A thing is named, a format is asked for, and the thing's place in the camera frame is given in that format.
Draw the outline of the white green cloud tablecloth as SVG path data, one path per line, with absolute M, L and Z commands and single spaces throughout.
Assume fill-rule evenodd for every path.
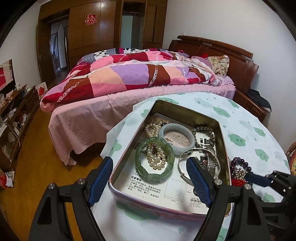
M 228 157 L 243 158 L 254 173 L 266 175 L 274 170 L 290 171 L 285 153 L 276 139 L 258 118 L 234 101 L 208 92 L 165 95 L 162 100 L 217 120 Z M 108 132 L 102 156 L 111 156 L 114 163 L 119 161 L 155 101 L 152 97 L 134 105 L 132 112 Z M 117 202 L 108 188 L 104 189 L 92 212 L 106 240 L 193 240 L 202 224 L 200 219 L 170 219 L 129 208 Z

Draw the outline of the metal watch band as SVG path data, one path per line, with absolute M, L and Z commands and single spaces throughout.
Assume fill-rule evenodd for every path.
M 199 151 L 200 155 L 200 165 L 204 170 L 207 170 L 214 179 L 218 178 L 221 166 L 215 152 L 208 147 L 203 146 L 202 150 Z

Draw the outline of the red cord bagua charm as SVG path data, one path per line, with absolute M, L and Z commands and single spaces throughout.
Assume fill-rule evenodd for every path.
M 234 179 L 231 179 L 231 184 L 232 184 L 232 186 L 235 186 L 235 187 L 242 187 L 245 184 L 250 184 L 250 182 L 247 182 L 244 179 L 236 179 L 236 178 L 234 178 Z

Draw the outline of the black clothing on nightstand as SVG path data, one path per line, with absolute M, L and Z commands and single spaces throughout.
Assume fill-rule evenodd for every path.
M 266 111 L 272 112 L 270 103 L 265 98 L 263 98 L 257 90 L 248 90 L 247 96 Z

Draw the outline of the colourful floral chair cushion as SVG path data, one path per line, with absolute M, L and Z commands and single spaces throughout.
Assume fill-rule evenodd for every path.
M 293 176 L 296 175 L 296 142 L 294 142 L 287 150 L 286 156 L 290 172 Z

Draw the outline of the red white picture frame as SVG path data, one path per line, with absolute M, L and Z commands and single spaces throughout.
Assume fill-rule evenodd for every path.
M 14 77 L 14 71 L 13 71 L 13 60 L 10 59 L 4 63 L 1 63 L 0 65 L 0 81 L 1 81 L 1 87 L 0 90 L 5 89 L 8 87 L 9 84 L 14 83 L 13 86 L 15 86 L 15 77 Z

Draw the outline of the red double happiness sticker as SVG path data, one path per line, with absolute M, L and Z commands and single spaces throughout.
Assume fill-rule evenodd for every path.
M 97 23 L 97 16 L 95 14 L 88 14 L 85 20 L 87 25 L 94 25 Z

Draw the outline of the green jade bangle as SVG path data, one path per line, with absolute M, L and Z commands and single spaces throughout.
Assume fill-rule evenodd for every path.
M 142 165 L 141 154 L 147 157 L 149 168 L 161 173 L 149 173 Z M 135 152 L 135 168 L 140 177 L 149 182 L 165 179 L 174 167 L 175 155 L 171 145 L 163 138 L 152 137 L 144 141 Z

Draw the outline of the cluttered wooden side cabinet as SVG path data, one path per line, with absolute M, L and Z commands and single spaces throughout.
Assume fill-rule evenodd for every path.
M 35 86 L 13 90 L 1 106 L 1 169 L 16 168 L 17 156 L 39 106 Z

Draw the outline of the pink bed sheet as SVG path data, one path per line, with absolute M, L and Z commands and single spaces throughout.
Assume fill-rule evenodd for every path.
M 128 90 L 81 100 L 69 104 L 40 103 L 41 110 L 50 113 L 49 135 L 56 153 L 64 165 L 74 166 L 70 153 L 81 154 L 96 143 L 104 143 L 106 134 L 147 98 L 187 92 L 210 92 L 233 99 L 236 88 L 227 77 L 220 86 L 208 84 L 169 85 Z

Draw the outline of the patchwork pink quilt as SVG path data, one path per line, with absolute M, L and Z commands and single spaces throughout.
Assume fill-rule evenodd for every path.
M 197 58 L 162 49 L 109 49 L 82 57 L 68 76 L 50 89 L 41 104 L 51 112 L 60 104 L 162 85 L 219 86 L 214 71 Z

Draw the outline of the brown wooden wardrobe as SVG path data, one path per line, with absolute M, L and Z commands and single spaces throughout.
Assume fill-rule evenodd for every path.
M 41 80 L 55 79 L 50 53 L 51 25 L 68 21 L 66 65 L 74 67 L 84 55 L 108 48 L 118 48 L 124 14 L 139 11 L 144 15 L 140 48 L 163 46 L 167 1 L 49 1 L 41 5 L 37 25 L 37 59 Z M 88 14 L 97 23 L 87 25 Z

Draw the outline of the floral pillow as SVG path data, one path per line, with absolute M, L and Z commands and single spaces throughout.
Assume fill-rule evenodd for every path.
M 225 77 L 230 65 L 230 59 L 227 55 L 210 56 L 207 60 L 212 65 L 212 70 L 217 76 Z

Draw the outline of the pink metal tin box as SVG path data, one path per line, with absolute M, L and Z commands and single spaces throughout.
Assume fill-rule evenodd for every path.
M 114 198 L 167 218 L 194 221 L 208 212 L 191 183 L 188 158 L 194 157 L 213 178 L 231 182 L 219 122 L 171 98 L 139 103 L 113 154 L 117 164 L 108 187 Z

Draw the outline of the pale blue jade bangle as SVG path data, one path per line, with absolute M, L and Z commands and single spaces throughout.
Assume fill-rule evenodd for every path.
M 159 130 L 159 137 L 165 139 L 172 147 L 173 153 L 179 157 L 186 150 L 194 148 L 196 140 L 192 132 L 177 123 L 168 123 Z

